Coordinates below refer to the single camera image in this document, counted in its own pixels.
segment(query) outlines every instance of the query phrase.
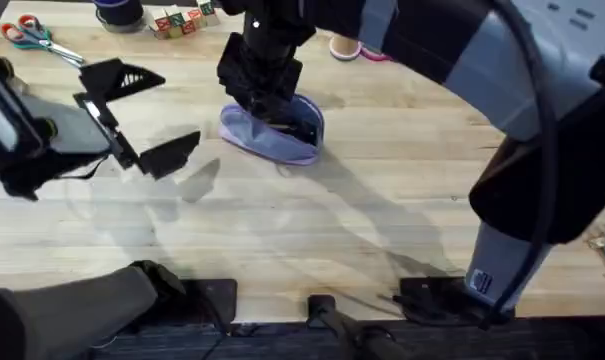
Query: toy block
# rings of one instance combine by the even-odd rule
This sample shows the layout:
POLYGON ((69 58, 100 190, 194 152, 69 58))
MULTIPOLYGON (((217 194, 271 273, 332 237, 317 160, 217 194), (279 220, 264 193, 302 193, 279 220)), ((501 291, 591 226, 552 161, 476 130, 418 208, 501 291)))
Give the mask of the toy block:
POLYGON ((168 31, 171 28, 171 21, 164 9, 158 9, 152 13, 153 21, 158 27, 158 31, 168 31))
POLYGON ((160 30, 155 23, 149 25, 149 29, 153 31, 153 36, 158 40, 166 40, 169 38, 169 30, 160 30))
POLYGON ((184 34, 182 33, 181 26, 176 26, 169 29, 169 36, 171 37, 171 39, 182 37, 182 35, 184 34))
POLYGON ((211 14, 215 14, 215 9, 213 8, 213 4, 211 4, 210 0, 200 0, 198 1, 198 4, 200 5, 202 15, 209 16, 211 14))
POLYGON ((195 23, 193 22, 193 20, 191 20, 188 17, 185 17, 185 18, 187 19, 187 21, 184 23, 184 25, 182 25, 182 33, 184 35, 186 35, 186 34, 195 32, 196 28, 195 28, 195 23))
POLYGON ((204 15, 202 15, 202 11, 200 11, 200 9, 193 9, 189 11, 187 15, 189 18, 191 18, 191 20, 193 20, 193 23, 197 29, 206 27, 206 19, 204 18, 204 15))
POLYGON ((166 13, 169 16, 169 21, 173 27, 180 27, 186 22, 182 17, 182 12, 180 12, 180 9, 177 5, 171 5, 168 9, 166 9, 166 13))

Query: purple pouch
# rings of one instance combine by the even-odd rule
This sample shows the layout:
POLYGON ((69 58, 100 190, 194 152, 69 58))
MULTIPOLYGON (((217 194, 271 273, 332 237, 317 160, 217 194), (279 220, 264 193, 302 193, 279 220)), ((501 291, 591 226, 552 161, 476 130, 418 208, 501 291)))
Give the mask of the purple pouch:
POLYGON ((218 133, 226 141, 269 160, 290 165, 311 165, 319 158, 324 139, 322 113, 302 95, 293 96, 289 111, 296 119, 317 128, 317 146, 271 128, 237 104, 222 109, 222 124, 218 133))

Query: scissors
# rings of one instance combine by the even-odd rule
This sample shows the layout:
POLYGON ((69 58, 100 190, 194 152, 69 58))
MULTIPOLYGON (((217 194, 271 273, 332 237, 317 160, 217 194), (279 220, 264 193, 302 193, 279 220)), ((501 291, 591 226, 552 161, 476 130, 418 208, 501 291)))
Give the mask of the scissors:
POLYGON ((66 49, 51 40, 51 31, 40 23, 33 15, 22 15, 18 19, 18 26, 11 23, 0 26, 5 39, 13 43, 18 49, 41 49, 62 57, 69 64, 80 68, 84 58, 73 51, 66 49))

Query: dark carpet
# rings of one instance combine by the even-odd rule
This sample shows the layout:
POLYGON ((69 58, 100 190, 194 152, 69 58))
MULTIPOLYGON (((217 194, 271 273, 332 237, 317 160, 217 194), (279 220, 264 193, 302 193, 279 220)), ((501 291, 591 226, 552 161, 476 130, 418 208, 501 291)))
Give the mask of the dark carpet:
MULTIPOLYGON (((0 0, 0 14, 7 0, 0 0)), ((153 0, 145 4, 183 4, 188 0, 153 0)), ((538 360, 605 359, 605 318, 518 320, 489 332, 475 328, 437 329, 406 322, 384 323, 412 353, 434 359, 538 360)), ((211 327, 155 328, 118 337, 84 359, 197 360, 219 339, 211 327)), ((252 337, 227 338, 209 359, 339 359, 335 338, 302 324, 268 324, 252 337)))

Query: wooden table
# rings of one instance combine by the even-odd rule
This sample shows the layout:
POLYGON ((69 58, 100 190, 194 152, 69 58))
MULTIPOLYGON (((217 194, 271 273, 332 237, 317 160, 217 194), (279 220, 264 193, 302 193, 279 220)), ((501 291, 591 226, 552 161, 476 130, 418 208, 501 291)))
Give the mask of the wooden table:
MULTIPOLYGON (((324 111, 325 153, 316 166, 277 166, 217 135, 232 99, 215 69, 242 17, 159 41, 106 32, 91 4, 14 1, 1 21, 23 13, 89 61, 120 57, 166 77, 111 106, 138 150, 195 127, 203 141, 183 170, 159 182, 110 161, 91 181, 46 184, 37 203, 0 186, 0 286, 55 284, 152 259, 184 277, 237 279, 237 321, 303 320, 313 293, 335 295, 358 319, 389 319, 399 317, 388 300, 398 278, 464 273, 479 223, 467 194, 502 135, 438 85, 393 63, 335 61, 320 32, 298 52, 298 90, 324 111)), ((82 89, 77 70, 53 55, 16 50, 1 36, 0 55, 42 98, 73 104, 82 89)), ((518 314, 605 314, 603 273, 583 243, 557 247, 518 314)))

